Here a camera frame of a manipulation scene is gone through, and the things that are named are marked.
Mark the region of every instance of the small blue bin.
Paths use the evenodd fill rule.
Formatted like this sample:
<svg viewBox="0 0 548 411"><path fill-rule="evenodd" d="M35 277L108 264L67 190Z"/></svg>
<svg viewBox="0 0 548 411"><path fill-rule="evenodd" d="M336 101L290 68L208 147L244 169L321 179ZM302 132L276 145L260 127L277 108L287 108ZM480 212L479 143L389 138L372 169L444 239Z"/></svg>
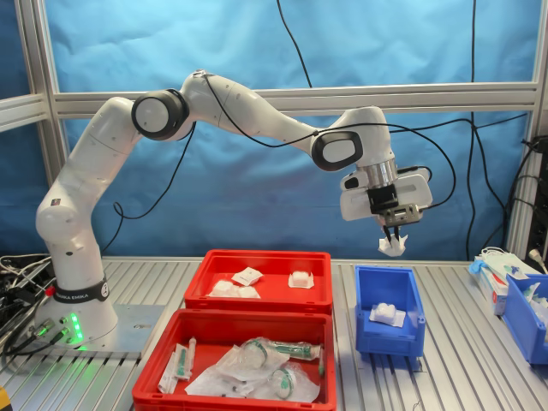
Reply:
<svg viewBox="0 0 548 411"><path fill-rule="evenodd" d="M528 277L527 280L515 280L511 276L506 276L508 297L503 318L525 360L529 364L548 364L546 327L523 296L523 291L530 285L540 283L535 294L548 297L548 276L529 274Z"/></svg>
<svg viewBox="0 0 548 411"><path fill-rule="evenodd" d="M422 356L426 320L410 268L355 267L356 349L361 353ZM394 304L405 311L402 328L369 320L372 306Z"/></svg>

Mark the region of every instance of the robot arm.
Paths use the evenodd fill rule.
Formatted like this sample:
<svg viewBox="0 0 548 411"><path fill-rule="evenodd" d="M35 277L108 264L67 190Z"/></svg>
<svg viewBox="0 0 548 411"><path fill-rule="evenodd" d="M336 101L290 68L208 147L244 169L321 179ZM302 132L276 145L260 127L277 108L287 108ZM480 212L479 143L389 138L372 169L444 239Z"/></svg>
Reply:
<svg viewBox="0 0 548 411"><path fill-rule="evenodd" d="M341 182L346 220L375 216L387 233L388 227L419 221L420 208L432 203L423 174L397 174L390 134L377 107L347 110L329 128L315 128L285 116L246 87L203 70L191 74L181 91L150 92L134 103L111 98L86 127L37 212L36 227L51 253L57 282L53 299L40 306L35 320L51 319L57 328L68 329L58 345L81 345L116 326L92 232L93 207L141 136L179 140L197 121L282 143L309 135L291 145L320 169L356 164Z"/></svg>
<svg viewBox="0 0 548 411"><path fill-rule="evenodd" d="M383 227L416 223L420 209L432 203L423 173L398 176L390 133L378 107L347 110L329 128L315 128L285 116L243 85L199 70L185 80L180 92L138 98L132 120L142 135L154 140L178 140L196 121L282 143L311 136L291 145L307 153L320 169L356 165L341 182L341 212L348 221L376 215Z"/></svg>

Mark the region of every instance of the black label band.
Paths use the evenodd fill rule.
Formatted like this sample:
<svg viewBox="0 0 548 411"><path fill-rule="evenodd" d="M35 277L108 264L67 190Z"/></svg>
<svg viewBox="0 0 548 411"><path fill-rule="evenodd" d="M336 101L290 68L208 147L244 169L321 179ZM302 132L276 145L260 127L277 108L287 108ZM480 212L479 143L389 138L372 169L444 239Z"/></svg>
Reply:
<svg viewBox="0 0 548 411"><path fill-rule="evenodd" d="M57 285L57 281L54 282L54 287L55 294L53 295L53 299L58 302L64 302L65 304L80 304L91 300L105 301L110 295L106 277L103 277L99 283L88 287L87 289L61 289Z"/></svg>

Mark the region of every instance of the slotted aluminum table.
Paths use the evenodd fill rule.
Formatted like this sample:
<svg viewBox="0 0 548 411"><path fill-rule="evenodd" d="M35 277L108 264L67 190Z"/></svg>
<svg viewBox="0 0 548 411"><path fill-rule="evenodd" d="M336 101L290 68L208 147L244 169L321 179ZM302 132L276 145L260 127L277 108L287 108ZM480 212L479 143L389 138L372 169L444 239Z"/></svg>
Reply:
<svg viewBox="0 0 548 411"><path fill-rule="evenodd" d="M201 259L107 258L117 303L167 309L144 358L33 355L0 372L15 410L123 410L131 389ZM362 357L354 346L354 265L413 267L426 313L420 370L390 355ZM451 262L333 260L333 317L339 410L548 410L548 367L529 366L504 322L489 314L467 265Z"/></svg>

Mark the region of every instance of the green led light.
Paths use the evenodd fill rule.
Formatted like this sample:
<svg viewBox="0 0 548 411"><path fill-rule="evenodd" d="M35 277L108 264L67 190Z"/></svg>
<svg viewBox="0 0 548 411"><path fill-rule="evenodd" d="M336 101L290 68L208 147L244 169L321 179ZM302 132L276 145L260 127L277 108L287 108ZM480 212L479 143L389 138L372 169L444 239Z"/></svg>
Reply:
<svg viewBox="0 0 548 411"><path fill-rule="evenodd" d="M80 329L80 322L78 321L78 316L74 313L71 313L70 318L72 319L72 325L74 327L74 331L76 332L76 336L78 337L78 340L82 341L84 339L84 334L82 334L82 331Z"/></svg>

